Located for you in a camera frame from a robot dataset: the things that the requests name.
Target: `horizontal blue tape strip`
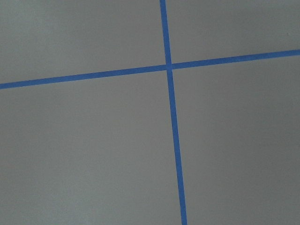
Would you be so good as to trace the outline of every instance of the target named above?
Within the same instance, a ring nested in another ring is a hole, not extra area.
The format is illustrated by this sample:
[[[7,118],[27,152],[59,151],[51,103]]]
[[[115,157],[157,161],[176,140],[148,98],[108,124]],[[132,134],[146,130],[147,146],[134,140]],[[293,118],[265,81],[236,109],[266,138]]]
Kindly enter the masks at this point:
[[[28,81],[2,83],[0,84],[0,89],[17,88],[17,87],[25,87],[25,86],[49,84],[49,83],[60,83],[60,82],[68,82],[68,81],[79,81],[79,80],[87,80],[87,79],[110,77],[110,76],[148,73],[148,72],[156,72],[156,71],[163,71],[163,70],[166,70],[166,65],[138,67],[138,68],[131,68],[131,69],[120,69],[120,70],[104,71],[104,72],[90,73],[90,74],[59,76],[59,77],[43,78],[43,79],[28,80]]]
[[[199,61],[191,61],[191,62],[180,62],[180,63],[173,63],[172,68],[182,69],[182,68],[190,68],[190,67],[203,67],[203,66],[216,65],[216,64],[263,60],[263,59],[280,58],[280,57],[296,56],[296,55],[300,55],[300,50],[242,55],[242,56],[233,56],[227,58],[199,60]],[[120,69],[120,70],[104,71],[104,72],[90,73],[90,74],[59,76],[59,77],[43,78],[43,79],[28,80],[28,81],[1,83],[0,89],[17,88],[17,87],[25,87],[25,86],[32,86],[32,85],[48,84],[48,83],[79,81],[79,80],[87,80],[87,79],[94,79],[94,78],[101,78],[101,77],[119,76],[119,75],[156,72],[156,71],[166,70],[166,67],[167,67],[166,65],[137,67],[131,69]]]
[[[203,67],[203,66],[216,65],[216,64],[263,60],[263,59],[271,59],[271,58],[279,58],[279,57],[295,56],[295,55],[300,55],[300,49],[283,51],[283,52],[270,52],[270,53],[261,53],[261,54],[253,54],[253,55],[233,56],[233,57],[211,59],[211,60],[180,62],[180,63],[173,63],[172,67],[173,69]]]

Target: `gray surface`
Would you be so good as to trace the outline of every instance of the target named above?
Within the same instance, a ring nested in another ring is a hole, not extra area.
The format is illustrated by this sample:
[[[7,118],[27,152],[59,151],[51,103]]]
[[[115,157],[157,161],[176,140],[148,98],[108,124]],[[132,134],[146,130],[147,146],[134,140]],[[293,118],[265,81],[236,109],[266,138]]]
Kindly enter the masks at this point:
[[[188,224],[300,224],[300,57],[173,73]]]
[[[164,63],[158,0],[0,1],[0,83]]]
[[[165,72],[0,90],[0,102],[0,224],[180,224]]]
[[[167,0],[173,62],[300,49],[299,0]]]

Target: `blue tape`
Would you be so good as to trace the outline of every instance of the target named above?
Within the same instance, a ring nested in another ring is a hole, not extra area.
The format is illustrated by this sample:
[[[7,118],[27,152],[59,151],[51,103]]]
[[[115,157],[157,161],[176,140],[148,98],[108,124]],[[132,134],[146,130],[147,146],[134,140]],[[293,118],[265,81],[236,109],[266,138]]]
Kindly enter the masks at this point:
[[[190,68],[190,67],[203,67],[203,66],[216,65],[216,64],[272,59],[272,58],[295,56],[295,55],[300,55],[300,50],[290,50],[290,51],[282,51],[282,52],[270,52],[270,53],[261,53],[261,54],[253,54],[253,55],[233,56],[233,57],[227,57],[227,58],[200,60],[200,61],[192,61],[192,62],[180,62],[180,63],[174,63],[172,65],[172,68],[173,69],[182,69],[182,68]]]
[[[187,212],[186,212],[186,201],[184,195],[175,91],[174,91],[173,72],[172,72],[171,49],[170,49],[169,29],[168,29],[165,0],[160,0],[160,12],[161,12],[162,27],[163,27],[164,46],[165,46],[165,62],[166,62],[168,89],[169,89],[169,101],[170,101],[170,110],[171,110],[171,121],[172,121],[178,193],[179,193],[179,202],[180,202],[181,223],[182,225],[187,225],[188,222],[187,222]]]
[[[90,74],[59,76],[59,77],[51,77],[51,78],[28,80],[28,81],[2,83],[0,84],[0,89],[17,88],[17,87],[25,87],[25,86],[49,84],[49,83],[79,81],[79,80],[87,80],[87,79],[94,79],[94,78],[101,78],[101,77],[139,74],[139,73],[156,72],[156,71],[163,71],[163,70],[166,70],[165,65],[138,67],[138,68],[131,68],[131,69],[120,69],[120,70],[104,71],[104,72],[90,73]]]
[[[165,60],[167,63],[166,65],[158,65],[158,66],[150,66],[150,67],[137,67],[137,68],[130,68],[130,69],[120,69],[120,70],[104,71],[104,72],[98,72],[98,73],[90,73],[90,74],[59,76],[59,77],[43,78],[43,79],[28,80],[28,81],[1,83],[0,89],[18,88],[18,87],[48,84],[48,83],[79,81],[79,80],[87,80],[87,79],[94,79],[94,78],[101,78],[101,77],[156,72],[156,71],[163,71],[163,70],[168,70],[168,69],[203,67],[203,66],[216,65],[216,64],[225,64],[225,63],[252,61],[252,60],[263,60],[263,59],[272,59],[272,58],[300,55],[300,50],[289,50],[289,51],[282,51],[282,52],[269,52],[269,53],[253,54],[253,55],[242,55],[242,56],[233,56],[233,57],[227,57],[227,58],[199,60],[199,61],[191,61],[191,62],[180,62],[180,63],[172,64],[167,23],[163,23],[163,30],[165,30],[165,29],[166,29],[166,34],[164,33],[164,45],[165,45],[165,49],[166,49],[166,51],[165,51]]]

